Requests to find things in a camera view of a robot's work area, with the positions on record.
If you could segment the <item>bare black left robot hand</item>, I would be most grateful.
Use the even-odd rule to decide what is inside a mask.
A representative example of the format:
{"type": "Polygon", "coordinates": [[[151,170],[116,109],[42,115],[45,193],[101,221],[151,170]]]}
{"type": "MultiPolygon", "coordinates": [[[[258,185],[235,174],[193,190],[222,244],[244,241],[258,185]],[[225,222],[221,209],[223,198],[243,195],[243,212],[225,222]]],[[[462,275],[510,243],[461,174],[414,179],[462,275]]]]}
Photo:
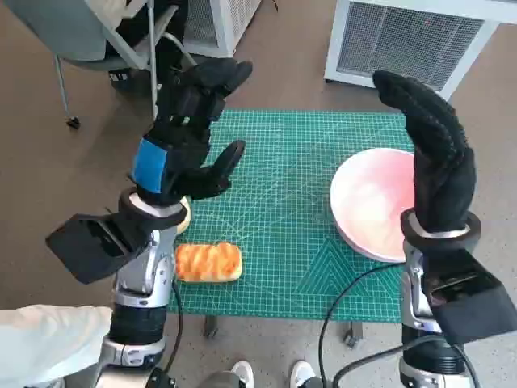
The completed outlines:
{"type": "Polygon", "coordinates": [[[231,186],[229,177],[244,154],[231,142],[208,165],[211,125],[225,100],[253,71],[249,61],[213,58],[173,74],[158,92],[158,113],[141,139],[132,168],[137,194],[150,205],[173,205],[184,196],[203,200],[231,186]]]}

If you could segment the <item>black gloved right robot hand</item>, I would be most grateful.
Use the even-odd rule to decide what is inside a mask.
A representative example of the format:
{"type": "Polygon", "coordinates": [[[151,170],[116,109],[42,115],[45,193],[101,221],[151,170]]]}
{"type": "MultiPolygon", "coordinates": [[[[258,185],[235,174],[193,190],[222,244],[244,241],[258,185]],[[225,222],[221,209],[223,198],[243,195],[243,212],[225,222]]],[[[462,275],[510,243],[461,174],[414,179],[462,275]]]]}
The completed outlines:
{"type": "Polygon", "coordinates": [[[456,110],[415,78],[377,70],[380,101],[401,111],[414,145],[414,211],[428,233],[465,228],[477,174],[456,110]]]}

